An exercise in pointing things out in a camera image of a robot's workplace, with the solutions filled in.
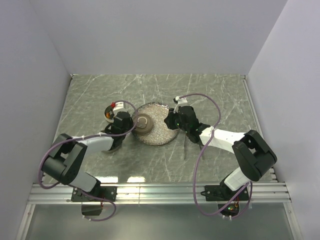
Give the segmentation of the brown lid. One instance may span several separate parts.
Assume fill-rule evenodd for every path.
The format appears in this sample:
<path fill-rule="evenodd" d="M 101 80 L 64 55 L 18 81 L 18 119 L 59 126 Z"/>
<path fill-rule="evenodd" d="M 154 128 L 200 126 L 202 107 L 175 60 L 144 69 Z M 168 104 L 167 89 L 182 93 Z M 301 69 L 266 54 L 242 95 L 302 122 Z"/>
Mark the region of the brown lid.
<path fill-rule="evenodd" d="M 154 127 L 152 118 L 145 113 L 139 113 L 137 116 L 134 116 L 133 121 L 136 122 L 135 129 L 133 130 L 133 133 L 136 135 L 146 135 Z"/>

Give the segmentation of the metal serving tongs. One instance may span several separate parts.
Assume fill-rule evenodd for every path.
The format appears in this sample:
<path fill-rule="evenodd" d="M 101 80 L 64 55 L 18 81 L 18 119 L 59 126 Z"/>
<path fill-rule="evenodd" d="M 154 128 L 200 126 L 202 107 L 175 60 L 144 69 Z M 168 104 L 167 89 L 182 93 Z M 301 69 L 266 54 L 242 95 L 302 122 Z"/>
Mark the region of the metal serving tongs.
<path fill-rule="evenodd" d="M 202 146 L 193 143 L 185 135 L 183 144 L 183 159 L 184 160 L 196 160 L 202 150 Z"/>

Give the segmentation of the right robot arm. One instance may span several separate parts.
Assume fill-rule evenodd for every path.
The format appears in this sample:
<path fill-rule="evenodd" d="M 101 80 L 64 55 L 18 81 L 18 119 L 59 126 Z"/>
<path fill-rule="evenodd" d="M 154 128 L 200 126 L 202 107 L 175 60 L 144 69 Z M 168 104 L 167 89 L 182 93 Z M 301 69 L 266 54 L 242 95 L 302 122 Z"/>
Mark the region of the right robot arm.
<path fill-rule="evenodd" d="M 215 201 L 233 199 L 241 187 L 259 181 L 278 160 L 257 131 L 251 129 L 242 133 L 216 129 L 199 122 L 191 106 L 180 106 L 178 110 L 170 108 L 164 122 L 170 130 L 184 131 L 194 144 L 219 148 L 235 155 L 238 168 L 228 174 L 215 190 L 209 191 Z"/>

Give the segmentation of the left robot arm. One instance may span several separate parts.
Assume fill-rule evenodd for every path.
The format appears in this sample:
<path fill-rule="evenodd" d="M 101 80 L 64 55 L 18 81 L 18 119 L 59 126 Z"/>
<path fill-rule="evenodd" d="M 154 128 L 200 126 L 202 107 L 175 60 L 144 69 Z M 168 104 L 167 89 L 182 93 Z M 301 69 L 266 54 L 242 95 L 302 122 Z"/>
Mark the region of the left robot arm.
<path fill-rule="evenodd" d="M 47 174 L 59 184 L 74 187 L 75 194 L 85 196 L 88 201 L 104 199 L 114 202 L 117 188 L 108 190 L 102 187 L 97 178 L 81 170 L 81 165 L 90 154 L 117 150 L 133 126 L 131 115 L 120 111 L 113 123 L 98 134 L 83 137 L 60 134 L 41 161 L 38 180 Z"/>

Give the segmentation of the far steel lunch tin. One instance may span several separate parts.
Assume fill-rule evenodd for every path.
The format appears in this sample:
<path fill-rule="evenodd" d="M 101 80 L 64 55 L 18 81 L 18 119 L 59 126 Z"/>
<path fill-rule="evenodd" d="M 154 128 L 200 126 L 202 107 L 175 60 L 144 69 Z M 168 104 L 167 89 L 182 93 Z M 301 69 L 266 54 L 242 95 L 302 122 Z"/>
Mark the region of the far steel lunch tin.
<path fill-rule="evenodd" d="M 113 109 L 114 109 L 114 106 L 111 104 L 111 105 L 107 106 L 106 109 L 104 110 L 104 118 L 109 123 L 114 122 L 115 113 L 114 113 Z"/>

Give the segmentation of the steel lunch tin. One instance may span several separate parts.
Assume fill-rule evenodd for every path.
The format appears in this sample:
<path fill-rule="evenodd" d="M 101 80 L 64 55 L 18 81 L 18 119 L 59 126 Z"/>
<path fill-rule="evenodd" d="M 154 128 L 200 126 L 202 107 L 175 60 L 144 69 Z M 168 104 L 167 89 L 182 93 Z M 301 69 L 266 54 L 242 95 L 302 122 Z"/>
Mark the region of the steel lunch tin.
<path fill-rule="evenodd" d="M 118 151 L 122 146 L 119 145 L 117 147 L 114 147 L 113 149 L 109 149 L 109 150 L 103 150 L 102 153 L 105 153 L 105 154 L 112 154 L 116 151 Z"/>
<path fill-rule="evenodd" d="M 104 110 L 104 118 L 109 123 L 114 122 L 115 113 L 114 113 L 113 109 L 114 109 L 114 106 L 111 104 L 111 105 L 107 106 L 106 109 Z"/>

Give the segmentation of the near steel lunch tin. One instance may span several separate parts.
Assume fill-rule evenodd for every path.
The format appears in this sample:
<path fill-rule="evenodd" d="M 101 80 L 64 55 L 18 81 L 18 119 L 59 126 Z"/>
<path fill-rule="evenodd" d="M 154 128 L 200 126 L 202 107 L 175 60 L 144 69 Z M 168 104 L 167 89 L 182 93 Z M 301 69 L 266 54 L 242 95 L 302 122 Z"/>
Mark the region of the near steel lunch tin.
<path fill-rule="evenodd" d="M 113 149 L 109 149 L 109 150 L 103 150 L 102 153 L 105 153 L 105 154 L 112 154 L 116 151 L 118 151 L 122 146 L 119 145 L 117 147 L 114 147 Z"/>

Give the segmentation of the speckled ceramic plate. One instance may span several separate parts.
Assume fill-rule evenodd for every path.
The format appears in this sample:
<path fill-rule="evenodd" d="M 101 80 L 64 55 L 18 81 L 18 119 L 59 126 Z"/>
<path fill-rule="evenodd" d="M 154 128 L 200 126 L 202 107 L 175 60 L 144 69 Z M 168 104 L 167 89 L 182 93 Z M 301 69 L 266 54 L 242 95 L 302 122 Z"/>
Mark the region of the speckled ceramic plate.
<path fill-rule="evenodd" d="M 163 146 L 171 142 L 179 133 L 178 129 L 168 129 L 164 119 L 168 116 L 170 107 L 160 102 L 149 102 L 137 108 L 137 114 L 147 114 L 152 118 L 153 129 L 146 135 L 132 134 L 140 142 L 149 146 Z"/>

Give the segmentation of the circuit board with led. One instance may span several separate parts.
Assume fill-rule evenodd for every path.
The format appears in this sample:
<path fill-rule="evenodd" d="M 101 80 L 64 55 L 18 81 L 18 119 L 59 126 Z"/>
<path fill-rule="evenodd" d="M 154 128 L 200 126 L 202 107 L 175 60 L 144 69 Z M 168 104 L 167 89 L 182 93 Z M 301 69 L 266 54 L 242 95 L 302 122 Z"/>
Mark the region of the circuit board with led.
<path fill-rule="evenodd" d="M 226 206 L 223 210 L 219 212 L 220 216 L 225 217 L 235 217 L 240 213 L 240 204 L 239 203 L 232 203 Z"/>

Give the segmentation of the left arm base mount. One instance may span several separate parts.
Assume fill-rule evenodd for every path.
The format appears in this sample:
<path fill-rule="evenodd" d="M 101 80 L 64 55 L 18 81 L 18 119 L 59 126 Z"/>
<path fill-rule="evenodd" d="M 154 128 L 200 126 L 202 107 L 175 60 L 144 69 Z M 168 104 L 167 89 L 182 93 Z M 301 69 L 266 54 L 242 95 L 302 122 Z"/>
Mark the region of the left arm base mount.
<path fill-rule="evenodd" d="M 117 187 L 116 186 L 100 186 L 99 189 L 94 189 L 91 192 L 82 191 L 79 188 L 74 188 L 71 194 L 72 202 L 97 202 L 99 199 L 105 199 L 111 202 L 116 201 Z"/>

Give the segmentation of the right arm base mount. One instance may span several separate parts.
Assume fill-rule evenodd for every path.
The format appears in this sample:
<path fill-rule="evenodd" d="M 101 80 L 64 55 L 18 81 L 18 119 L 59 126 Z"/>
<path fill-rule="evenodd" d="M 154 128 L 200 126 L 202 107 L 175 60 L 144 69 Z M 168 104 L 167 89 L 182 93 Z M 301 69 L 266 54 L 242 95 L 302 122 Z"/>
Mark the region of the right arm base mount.
<path fill-rule="evenodd" d="M 205 185 L 204 191 L 200 194 L 205 197 L 207 202 L 219 202 L 219 201 L 229 201 L 237 191 L 232 191 L 229 187 L 227 187 L 224 183 L 220 185 Z M 239 201 L 247 201 L 249 200 L 249 192 L 246 187 L 242 190 L 239 195 L 235 198 L 235 200 Z"/>

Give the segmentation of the aluminium frame rail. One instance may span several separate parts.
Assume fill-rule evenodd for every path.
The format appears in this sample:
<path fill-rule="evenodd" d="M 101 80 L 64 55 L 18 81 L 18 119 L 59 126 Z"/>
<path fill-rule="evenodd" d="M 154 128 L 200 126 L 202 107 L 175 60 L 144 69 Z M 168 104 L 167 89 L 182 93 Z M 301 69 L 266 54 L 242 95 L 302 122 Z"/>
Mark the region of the aluminium frame rail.
<path fill-rule="evenodd" d="M 191 183 L 119 183 L 115 203 L 117 205 L 164 205 L 193 204 L 193 188 Z M 29 205 L 74 204 L 71 187 L 58 185 L 52 189 L 43 189 L 34 184 L 27 203 Z M 291 198 L 285 183 L 258 182 L 253 185 L 252 203 L 290 203 Z"/>

